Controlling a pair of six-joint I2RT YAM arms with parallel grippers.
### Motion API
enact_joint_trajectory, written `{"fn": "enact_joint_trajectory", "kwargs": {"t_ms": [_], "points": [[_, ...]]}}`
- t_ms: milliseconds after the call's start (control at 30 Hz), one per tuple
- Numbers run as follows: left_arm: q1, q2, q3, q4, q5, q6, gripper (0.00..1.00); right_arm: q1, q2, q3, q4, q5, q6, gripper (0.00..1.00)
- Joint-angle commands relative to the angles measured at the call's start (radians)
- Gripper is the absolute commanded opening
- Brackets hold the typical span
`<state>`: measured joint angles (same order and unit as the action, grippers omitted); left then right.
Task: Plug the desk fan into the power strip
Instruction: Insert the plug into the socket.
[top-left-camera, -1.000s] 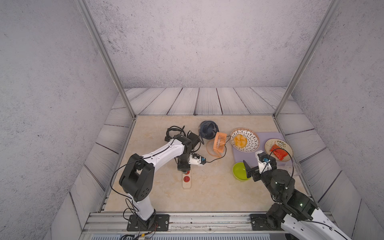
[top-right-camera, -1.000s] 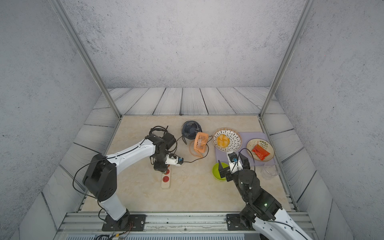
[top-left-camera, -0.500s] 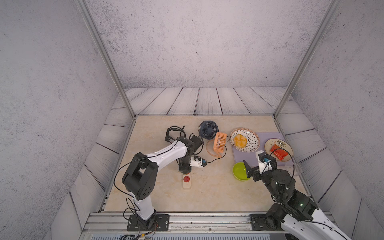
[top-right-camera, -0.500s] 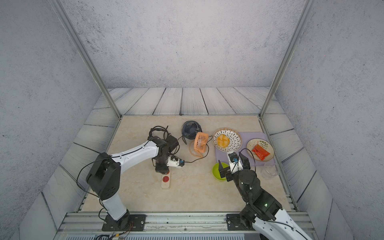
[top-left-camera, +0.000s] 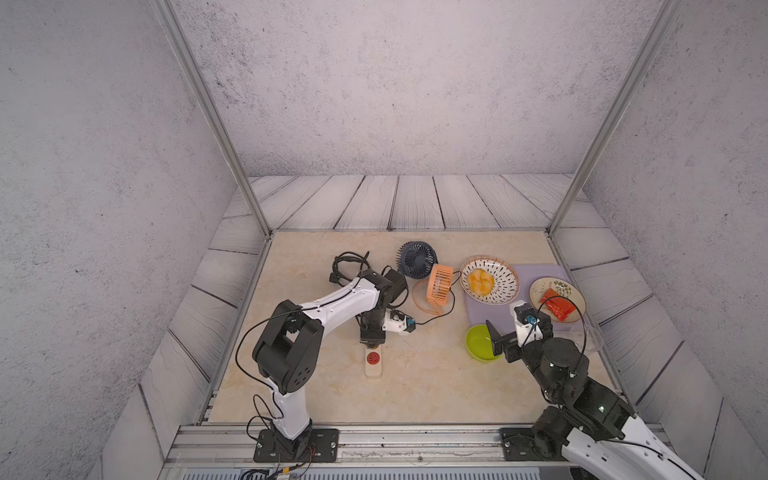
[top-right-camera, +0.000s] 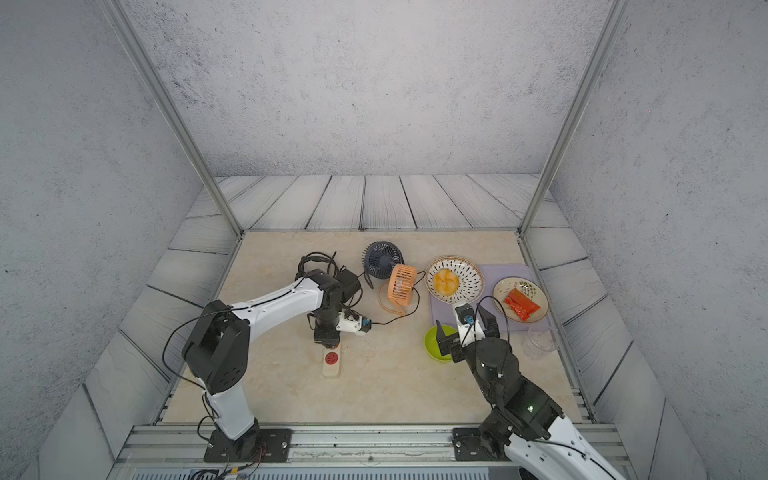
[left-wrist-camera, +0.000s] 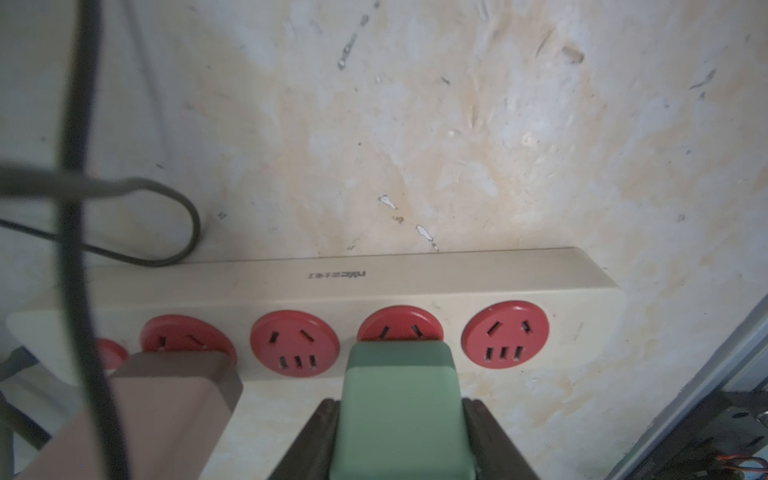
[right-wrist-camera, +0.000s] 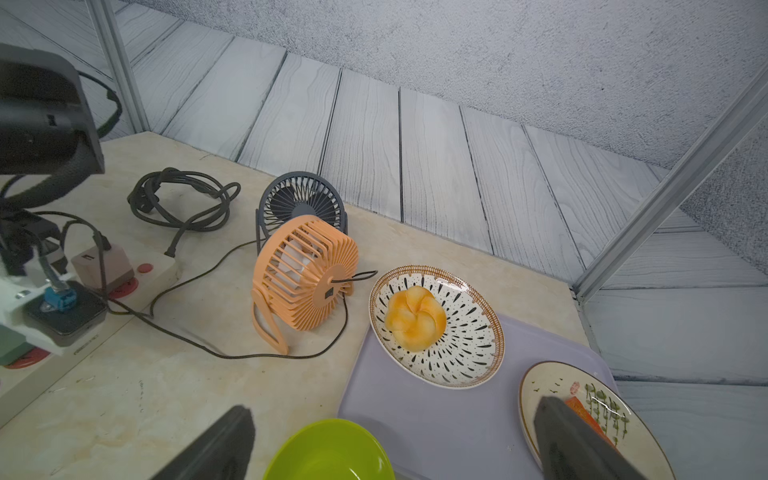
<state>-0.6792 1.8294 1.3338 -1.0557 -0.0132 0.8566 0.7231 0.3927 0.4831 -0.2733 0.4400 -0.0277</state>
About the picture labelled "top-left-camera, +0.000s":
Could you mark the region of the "orange desk fan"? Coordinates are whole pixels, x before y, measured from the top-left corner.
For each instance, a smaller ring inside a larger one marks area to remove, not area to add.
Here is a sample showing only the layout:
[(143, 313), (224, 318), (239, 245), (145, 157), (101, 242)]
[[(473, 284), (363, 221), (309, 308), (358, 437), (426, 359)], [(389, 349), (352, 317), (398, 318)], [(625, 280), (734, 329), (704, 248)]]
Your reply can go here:
[(429, 277), (418, 280), (413, 286), (412, 299), (421, 311), (439, 316), (444, 313), (452, 294), (454, 269), (436, 264)]

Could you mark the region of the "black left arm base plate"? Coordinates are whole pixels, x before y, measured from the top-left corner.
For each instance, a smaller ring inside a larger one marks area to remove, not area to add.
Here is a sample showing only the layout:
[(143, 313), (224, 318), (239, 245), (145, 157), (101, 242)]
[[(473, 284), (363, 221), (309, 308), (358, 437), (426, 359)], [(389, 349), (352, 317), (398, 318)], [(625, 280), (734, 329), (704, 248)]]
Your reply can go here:
[(314, 428), (309, 424), (290, 440), (275, 427), (259, 432), (253, 455), (255, 463), (334, 463), (339, 447), (339, 430)]

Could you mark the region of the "white red power strip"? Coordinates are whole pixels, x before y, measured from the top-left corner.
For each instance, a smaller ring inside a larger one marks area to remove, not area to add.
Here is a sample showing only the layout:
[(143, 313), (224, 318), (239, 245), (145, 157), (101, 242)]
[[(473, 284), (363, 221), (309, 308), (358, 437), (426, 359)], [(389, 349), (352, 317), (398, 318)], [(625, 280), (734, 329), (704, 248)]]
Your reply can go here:
[(379, 378), (383, 373), (382, 348), (365, 348), (364, 372), (367, 378)]

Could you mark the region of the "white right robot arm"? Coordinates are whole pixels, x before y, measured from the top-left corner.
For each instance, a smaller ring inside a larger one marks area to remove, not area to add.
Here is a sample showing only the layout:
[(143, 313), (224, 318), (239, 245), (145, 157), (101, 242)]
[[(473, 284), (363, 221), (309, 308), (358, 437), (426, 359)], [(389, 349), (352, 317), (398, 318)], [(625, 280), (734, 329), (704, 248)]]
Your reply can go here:
[(548, 406), (529, 432), (500, 429), (506, 460), (567, 460), (593, 479), (699, 478), (625, 400), (590, 377), (585, 344), (556, 336), (542, 307), (511, 308), (513, 332), (486, 325), (492, 352), (522, 362)]

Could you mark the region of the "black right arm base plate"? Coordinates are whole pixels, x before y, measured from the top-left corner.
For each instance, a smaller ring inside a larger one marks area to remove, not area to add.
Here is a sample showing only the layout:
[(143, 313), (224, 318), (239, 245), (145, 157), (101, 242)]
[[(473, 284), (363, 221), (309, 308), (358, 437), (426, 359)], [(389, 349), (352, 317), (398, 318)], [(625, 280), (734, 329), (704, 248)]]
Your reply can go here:
[(562, 449), (573, 430), (563, 412), (548, 407), (531, 427), (504, 427), (499, 429), (506, 461), (564, 461)]

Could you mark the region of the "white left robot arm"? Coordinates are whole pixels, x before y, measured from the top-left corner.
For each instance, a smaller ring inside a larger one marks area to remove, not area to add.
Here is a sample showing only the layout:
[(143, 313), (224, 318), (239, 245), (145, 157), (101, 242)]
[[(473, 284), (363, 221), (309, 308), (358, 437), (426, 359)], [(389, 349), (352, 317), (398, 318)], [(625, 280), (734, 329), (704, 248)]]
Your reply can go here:
[(393, 269), (366, 269), (320, 299), (281, 302), (260, 323), (264, 329), (251, 354), (258, 373), (240, 371), (272, 392), (278, 415), (265, 422), (271, 433), (285, 444), (310, 434), (305, 385), (316, 369), (324, 337), (336, 328), (356, 320), (360, 343), (369, 350), (383, 345), (389, 332), (408, 334), (415, 329), (413, 318), (394, 304), (407, 288), (406, 277)]

